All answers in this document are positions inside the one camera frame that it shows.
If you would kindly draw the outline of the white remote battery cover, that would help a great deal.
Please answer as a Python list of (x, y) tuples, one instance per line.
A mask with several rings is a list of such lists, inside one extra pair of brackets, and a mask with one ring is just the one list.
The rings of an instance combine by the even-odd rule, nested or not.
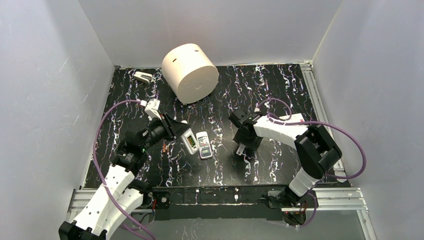
[(236, 150), (236, 154), (241, 156), (245, 150), (246, 146), (244, 144), (240, 144)]

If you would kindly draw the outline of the white remote control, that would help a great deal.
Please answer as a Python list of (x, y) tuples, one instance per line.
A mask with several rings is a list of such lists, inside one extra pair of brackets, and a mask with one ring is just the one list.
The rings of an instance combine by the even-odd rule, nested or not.
[(194, 155), (199, 151), (199, 144), (191, 128), (181, 135), (181, 139), (190, 155)]

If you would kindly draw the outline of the small grey remote control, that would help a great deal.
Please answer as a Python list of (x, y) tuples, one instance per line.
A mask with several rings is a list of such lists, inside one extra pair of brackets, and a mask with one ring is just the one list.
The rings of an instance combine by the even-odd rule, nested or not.
[(206, 131), (196, 133), (196, 139), (199, 145), (199, 157), (202, 160), (209, 159), (213, 156), (213, 150), (210, 144), (209, 136)]

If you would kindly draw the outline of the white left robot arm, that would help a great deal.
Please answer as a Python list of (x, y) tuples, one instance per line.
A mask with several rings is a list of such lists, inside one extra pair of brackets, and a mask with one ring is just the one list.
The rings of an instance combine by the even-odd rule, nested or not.
[(115, 159), (106, 177), (88, 204), (72, 220), (59, 227), (61, 240), (108, 240), (131, 212), (141, 206), (148, 184), (136, 179), (145, 164), (146, 151), (157, 143), (182, 138), (186, 147), (197, 147), (191, 126), (167, 114), (154, 118), (146, 128), (125, 134), (116, 149)]

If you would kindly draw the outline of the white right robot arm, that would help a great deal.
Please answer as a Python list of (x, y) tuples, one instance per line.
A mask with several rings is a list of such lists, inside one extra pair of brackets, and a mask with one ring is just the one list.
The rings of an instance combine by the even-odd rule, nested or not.
[(256, 151), (263, 138), (288, 145), (297, 152), (301, 168), (279, 195), (272, 197), (286, 205), (298, 204), (313, 186), (342, 158), (342, 151), (322, 123), (278, 121), (262, 113), (237, 109), (229, 115), (237, 128), (233, 140), (244, 150)]

